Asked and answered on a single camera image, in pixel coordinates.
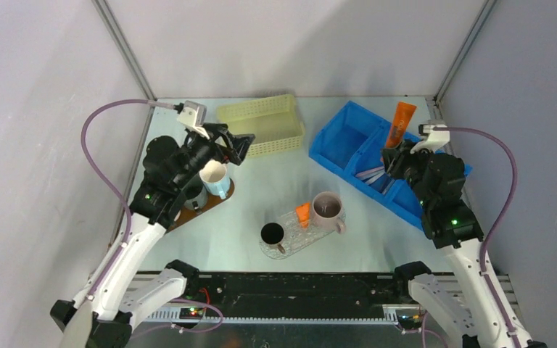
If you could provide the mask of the light blue mug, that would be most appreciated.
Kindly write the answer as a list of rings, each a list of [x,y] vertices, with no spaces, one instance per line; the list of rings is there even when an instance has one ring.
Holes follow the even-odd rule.
[[[210,160],[199,172],[199,176],[207,191],[221,199],[228,198],[231,179],[228,176],[227,165],[216,160]]]

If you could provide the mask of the dark grey mug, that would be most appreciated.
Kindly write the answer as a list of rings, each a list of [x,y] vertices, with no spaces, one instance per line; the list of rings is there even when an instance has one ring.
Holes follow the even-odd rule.
[[[192,181],[186,186],[184,193],[186,200],[183,207],[187,210],[197,214],[207,205],[208,193],[203,182]]]

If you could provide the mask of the orange toothpaste tube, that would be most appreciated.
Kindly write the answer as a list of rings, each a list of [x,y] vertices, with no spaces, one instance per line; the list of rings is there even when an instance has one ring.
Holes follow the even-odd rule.
[[[304,229],[308,228],[310,222],[310,202],[301,204],[294,209],[298,223]]]
[[[416,110],[416,105],[402,101],[397,103],[395,115],[384,145],[385,148],[395,148],[400,144]]]

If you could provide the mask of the brown mug black inside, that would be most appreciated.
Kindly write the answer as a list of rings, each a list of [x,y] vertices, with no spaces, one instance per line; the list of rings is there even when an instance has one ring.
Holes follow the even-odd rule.
[[[277,249],[282,254],[286,252],[285,248],[281,245],[285,237],[285,232],[279,223],[265,224],[261,228],[260,237],[262,242],[270,248]]]

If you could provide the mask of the clear textured plastic box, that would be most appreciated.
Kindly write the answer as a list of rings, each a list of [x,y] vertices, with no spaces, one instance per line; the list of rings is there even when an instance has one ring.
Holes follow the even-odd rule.
[[[288,237],[292,240],[308,241],[315,236],[311,222],[311,205],[309,202],[301,204],[288,212],[285,217]]]

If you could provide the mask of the pink mug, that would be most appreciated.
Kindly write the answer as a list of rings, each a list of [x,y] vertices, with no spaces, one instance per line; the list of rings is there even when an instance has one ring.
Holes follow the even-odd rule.
[[[339,195],[332,191],[317,194],[311,202],[310,215],[314,226],[339,234],[346,232],[344,207]]]

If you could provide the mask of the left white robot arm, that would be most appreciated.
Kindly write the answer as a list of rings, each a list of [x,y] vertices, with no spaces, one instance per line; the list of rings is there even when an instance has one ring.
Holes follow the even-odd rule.
[[[233,135],[227,125],[207,123],[202,135],[188,130],[179,145],[171,136],[149,142],[144,176],[130,204],[126,225],[85,287],[70,301],[58,300],[50,316],[63,332],[61,347],[124,347],[135,328],[164,304],[199,296],[199,270],[180,260],[169,262],[149,284],[128,287],[153,246],[175,223],[187,200],[186,191],[199,182],[210,161],[240,165],[255,140]]]

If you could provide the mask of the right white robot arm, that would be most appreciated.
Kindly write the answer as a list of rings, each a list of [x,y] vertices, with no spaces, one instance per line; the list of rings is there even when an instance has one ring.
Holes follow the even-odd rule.
[[[484,233],[461,198],[463,160],[414,147],[414,142],[403,141],[382,149],[381,158],[389,177],[404,180],[418,199],[424,234],[450,265],[466,304],[460,306],[441,290],[422,262],[395,269],[401,277],[392,284],[395,298],[422,305],[460,347],[545,347],[517,318],[482,251]]]

